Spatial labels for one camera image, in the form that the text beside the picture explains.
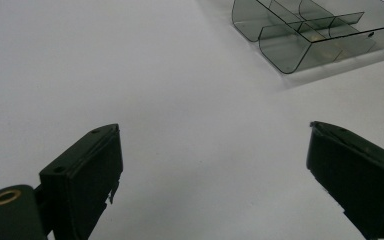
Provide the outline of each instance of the white tabletop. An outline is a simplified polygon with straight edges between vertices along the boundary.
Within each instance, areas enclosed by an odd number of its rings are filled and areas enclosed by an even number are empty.
[[[119,123],[90,239],[363,239],[306,169],[324,121],[384,148],[384,51],[280,74],[233,0],[0,1],[0,188]]]

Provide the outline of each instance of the white table surface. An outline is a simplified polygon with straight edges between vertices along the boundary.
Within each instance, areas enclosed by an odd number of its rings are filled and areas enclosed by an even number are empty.
[[[90,239],[363,239],[306,169],[314,120],[384,148],[384,51],[282,75],[233,0],[0,1],[0,188],[119,123]]]

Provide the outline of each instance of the transparent plastic container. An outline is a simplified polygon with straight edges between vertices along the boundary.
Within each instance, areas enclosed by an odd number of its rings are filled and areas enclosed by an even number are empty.
[[[381,0],[235,0],[232,20],[286,74],[384,49]]]

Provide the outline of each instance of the brass screw hole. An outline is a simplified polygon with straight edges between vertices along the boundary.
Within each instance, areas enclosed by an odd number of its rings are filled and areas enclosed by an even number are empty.
[[[0,193],[0,206],[10,203],[20,197],[21,191],[18,189],[6,190]]]

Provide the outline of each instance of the compartment organizer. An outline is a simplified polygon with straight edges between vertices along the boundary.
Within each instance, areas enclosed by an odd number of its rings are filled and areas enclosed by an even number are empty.
[[[381,0],[235,0],[232,21],[286,74],[384,49]]]

